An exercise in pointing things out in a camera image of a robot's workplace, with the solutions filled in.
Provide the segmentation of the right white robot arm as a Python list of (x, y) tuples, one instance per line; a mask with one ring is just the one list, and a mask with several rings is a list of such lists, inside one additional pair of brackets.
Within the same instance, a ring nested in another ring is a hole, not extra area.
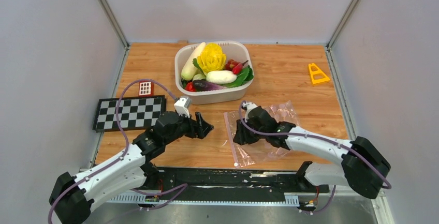
[(261, 106), (244, 102), (240, 107), (233, 139), (239, 145), (265, 140), (271, 146), (312, 154), (328, 164), (305, 162), (296, 176), (296, 186), (310, 191), (320, 185), (348, 186), (357, 194), (375, 199), (381, 189), (391, 189), (387, 180), (390, 163), (361, 136), (354, 140), (332, 138), (308, 131), (291, 122), (278, 122)]

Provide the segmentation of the yellow toy cabbage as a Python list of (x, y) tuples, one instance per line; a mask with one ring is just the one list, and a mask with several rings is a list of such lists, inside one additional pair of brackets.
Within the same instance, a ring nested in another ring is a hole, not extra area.
[(209, 43), (196, 58), (196, 61), (200, 71), (207, 75), (211, 71), (223, 70), (226, 58), (227, 56), (219, 44)]

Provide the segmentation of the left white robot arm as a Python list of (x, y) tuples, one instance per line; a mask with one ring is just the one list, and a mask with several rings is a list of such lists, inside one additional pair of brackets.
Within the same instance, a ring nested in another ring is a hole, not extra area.
[(110, 159), (75, 175), (65, 172), (58, 176), (49, 197), (48, 223), (53, 214), (61, 223), (83, 223), (103, 203), (123, 192), (142, 186), (155, 188), (159, 177), (152, 159), (181, 137), (204, 139), (213, 130), (199, 112), (195, 117), (166, 111)]

